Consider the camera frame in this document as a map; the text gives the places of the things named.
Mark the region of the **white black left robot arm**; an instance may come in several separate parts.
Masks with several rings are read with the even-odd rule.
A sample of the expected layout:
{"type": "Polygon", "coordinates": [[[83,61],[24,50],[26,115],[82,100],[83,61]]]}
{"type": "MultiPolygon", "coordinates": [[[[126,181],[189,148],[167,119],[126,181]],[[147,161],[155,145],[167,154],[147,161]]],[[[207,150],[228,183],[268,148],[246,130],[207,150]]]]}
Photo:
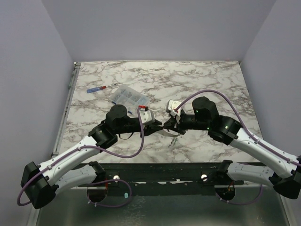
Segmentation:
{"type": "Polygon", "coordinates": [[[82,168],[77,166],[102,152],[123,159],[134,158],[142,151],[144,138],[160,130],[162,123],[155,119],[148,107],[139,106],[137,117],[131,118],[125,106],[114,105],[107,112],[105,120],[74,147],[48,161],[40,164],[30,162],[25,166],[17,205],[31,204],[35,209],[40,209],[65,189],[85,184],[98,186],[107,183],[105,172],[98,162],[93,161],[82,168]],[[141,136],[141,144],[136,153],[121,155],[108,150],[117,143],[119,135],[136,132],[141,136]]]}

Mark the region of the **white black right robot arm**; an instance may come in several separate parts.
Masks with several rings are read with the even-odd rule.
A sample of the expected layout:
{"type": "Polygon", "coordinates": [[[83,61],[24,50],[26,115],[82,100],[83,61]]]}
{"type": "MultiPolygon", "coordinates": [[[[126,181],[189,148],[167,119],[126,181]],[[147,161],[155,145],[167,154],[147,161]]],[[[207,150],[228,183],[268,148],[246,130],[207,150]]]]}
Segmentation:
{"type": "Polygon", "coordinates": [[[206,97],[193,100],[193,114],[180,108],[181,102],[169,100],[166,112],[170,119],[164,128],[179,134],[187,130],[206,130],[213,140],[239,149],[263,163],[263,166],[245,165],[224,160],[216,172],[221,184],[229,181],[249,181],[271,186],[280,195],[297,199],[301,190],[301,159],[287,153],[244,128],[231,117],[220,115],[214,102],[206,97]]]}

